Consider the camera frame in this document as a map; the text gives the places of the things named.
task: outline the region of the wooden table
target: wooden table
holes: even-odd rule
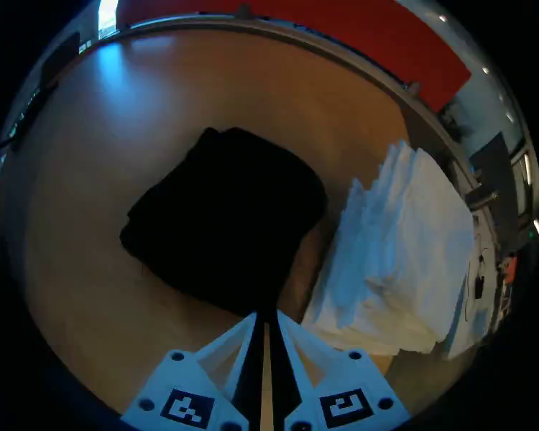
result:
[[[351,179],[369,186],[387,146],[407,139],[389,96],[283,42],[180,30],[84,54],[6,159],[0,237],[48,343],[118,412],[165,352],[198,350],[239,321],[167,286],[119,242],[128,209],[207,126],[239,126],[289,149],[326,186],[328,215],[280,298],[298,320]],[[375,360],[385,372],[390,358]]]

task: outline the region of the black towel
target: black towel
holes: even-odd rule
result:
[[[241,129],[207,128],[128,212],[120,239],[175,289],[266,317],[326,206],[320,179],[294,154]]]

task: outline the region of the orange object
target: orange object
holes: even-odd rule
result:
[[[513,280],[515,280],[515,271],[517,271],[517,258],[512,257],[505,267],[505,284],[513,283]]]

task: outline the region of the white towel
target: white towel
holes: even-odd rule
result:
[[[353,182],[303,325],[339,348],[431,352],[472,248],[471,213],[436,162],[391,146],[371,190]]]

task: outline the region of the red wall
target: red wall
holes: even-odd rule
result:
[[[197,11],[233,13],[244,0],[119,0],[117,26]],[[249,0],[256,15],[328,34],[390,70],[421,83],[420,97],[439,111],[471,73],[449,46],[393,0]]]

